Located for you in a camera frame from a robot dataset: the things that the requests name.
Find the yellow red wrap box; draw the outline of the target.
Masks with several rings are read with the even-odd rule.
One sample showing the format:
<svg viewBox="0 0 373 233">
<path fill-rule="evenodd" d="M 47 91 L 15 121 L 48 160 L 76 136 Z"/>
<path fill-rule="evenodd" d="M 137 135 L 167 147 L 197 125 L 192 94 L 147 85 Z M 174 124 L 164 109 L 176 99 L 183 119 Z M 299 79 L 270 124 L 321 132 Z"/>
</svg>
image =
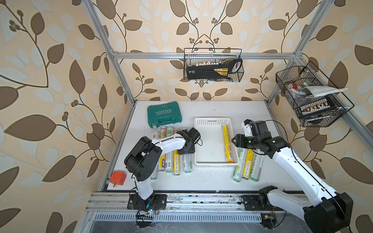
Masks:
<svg viewBox="0 0 373 233">
<path fill-rule="evenodd" d="M 227 163 L 233 163 L 233 158 L 231 155 L 230 140 L 227 125 L 222 126 L 223 140 L 224 140 L 224 149 Z"/>
</svg>

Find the white green roll group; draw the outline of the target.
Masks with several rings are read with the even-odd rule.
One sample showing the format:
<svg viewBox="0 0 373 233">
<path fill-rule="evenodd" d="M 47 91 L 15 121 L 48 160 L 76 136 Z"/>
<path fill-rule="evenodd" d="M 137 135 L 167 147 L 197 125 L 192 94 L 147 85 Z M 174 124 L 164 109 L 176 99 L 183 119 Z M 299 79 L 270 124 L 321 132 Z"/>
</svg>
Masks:
<svg viewBox="0 0 373 233">
<path fill-rule="evenodd" d="M 244 171 L 246 155 L 247 155 L 247 149 L 240 148 L 239 149 L 239 154 L 238 154 L 239 163 L 238 163 L 238 165 L 235 166 L 235 170 L 234 170 L 233 177 L 232 177 L 232 179 L 235 182 L 239 183 L 242 179 L 242 174 L 243 174 L 243 171 Z"/>
</svg>

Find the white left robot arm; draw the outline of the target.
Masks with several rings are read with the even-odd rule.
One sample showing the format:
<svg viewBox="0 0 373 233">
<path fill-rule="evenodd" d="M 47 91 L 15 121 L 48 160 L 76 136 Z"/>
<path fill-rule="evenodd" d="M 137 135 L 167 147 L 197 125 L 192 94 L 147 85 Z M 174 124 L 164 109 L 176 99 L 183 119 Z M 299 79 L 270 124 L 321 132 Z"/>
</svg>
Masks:
<svg viewBox="0 0 373 233">
<path fill-rule="evenodd" d="M 142 137 L 124 159 L 127 170 L 135 177 L 137 196 L 145 202 L 154 199 L 150 176 L 160 156 L 176 150 L 179 155 L 192 154 L 201 140 L 198 130 L 178 131 L 163 139 Z"/>
</svg>

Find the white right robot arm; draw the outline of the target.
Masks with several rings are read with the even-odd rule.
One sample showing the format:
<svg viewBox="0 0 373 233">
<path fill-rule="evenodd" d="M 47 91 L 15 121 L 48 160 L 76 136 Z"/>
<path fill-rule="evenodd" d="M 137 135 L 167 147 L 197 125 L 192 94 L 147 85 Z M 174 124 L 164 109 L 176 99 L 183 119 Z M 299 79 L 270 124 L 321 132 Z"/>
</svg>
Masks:
<svg viewBox="0 0 373 233">
<path fill-rule="evenodd" d="M 353 200 L 347 193 L 339 193 L 324 182 L 294 152 L 290 143 L 280 137 L 272 137 L 265 121 L 245 120 L 244 134 L 231 140 L 238 148 L 259 150 L 260 156 L 268 156 L 280 165 L 300 186 L 307 199 L 281 191 L 270 185 L 258 192 L 258 205 L 278 207 L 303 220 L 314 233 L 336 233 L 350 229 Z"/>
</svg>

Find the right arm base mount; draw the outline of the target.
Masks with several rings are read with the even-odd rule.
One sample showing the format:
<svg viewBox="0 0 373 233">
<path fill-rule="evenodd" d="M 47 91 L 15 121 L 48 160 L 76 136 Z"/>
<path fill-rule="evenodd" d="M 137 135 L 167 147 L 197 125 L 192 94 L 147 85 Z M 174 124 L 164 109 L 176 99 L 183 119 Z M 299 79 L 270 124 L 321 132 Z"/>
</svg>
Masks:
<svg viewBox="0 0 373 233">
<path fill-rule="evenodd" d="M 279 207 L 270 204 L 267 194 L 277 187 L 270 185 L 259 190 L 257 195 L 244 195 L 241 202 L 246 211 L 283 211 Z"/>
</svg>

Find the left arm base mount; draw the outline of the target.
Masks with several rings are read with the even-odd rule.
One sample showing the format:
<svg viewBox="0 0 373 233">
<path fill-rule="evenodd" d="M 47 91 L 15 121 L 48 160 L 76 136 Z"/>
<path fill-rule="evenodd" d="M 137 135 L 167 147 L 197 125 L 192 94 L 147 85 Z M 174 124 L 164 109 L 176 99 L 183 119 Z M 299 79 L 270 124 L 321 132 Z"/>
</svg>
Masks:
<svg viewBox="0 0 373 233">
<path fill-rule="evenodd" d="M 147 200 L 143 200 L 137 192 L 131 194 L 127 209 L 128 210 L 164 210 L 167 205 L 166 194 L 153 193 Z"/>
</svg>

